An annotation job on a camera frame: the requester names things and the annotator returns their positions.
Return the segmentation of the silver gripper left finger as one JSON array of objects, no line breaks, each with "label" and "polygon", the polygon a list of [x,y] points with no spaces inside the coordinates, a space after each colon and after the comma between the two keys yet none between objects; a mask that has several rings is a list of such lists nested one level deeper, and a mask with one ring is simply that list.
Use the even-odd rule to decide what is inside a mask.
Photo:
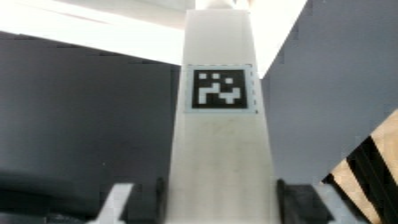
[{"label": "silver gripper left finger", "polygon": [[[114,184],[96,219],[91,220],[87,224],[126,224],[126,221],[121,219],[121,216],[133,188],[135,188],[133,183]],[[165,180],[158,178],[155,188],[158,223],[164,222],[164,216],[165,216],[165,201],[167,201],[165,190],[167,190]]]}]

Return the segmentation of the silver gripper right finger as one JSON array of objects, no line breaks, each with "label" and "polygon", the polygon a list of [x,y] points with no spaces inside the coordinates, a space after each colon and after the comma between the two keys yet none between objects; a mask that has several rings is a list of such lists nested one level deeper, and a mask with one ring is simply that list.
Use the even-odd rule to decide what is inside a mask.
[{"label": "silver gripper right finger", "polygon": [[327,184],[277,180],[281,224],[359,224],[338,191]]}]

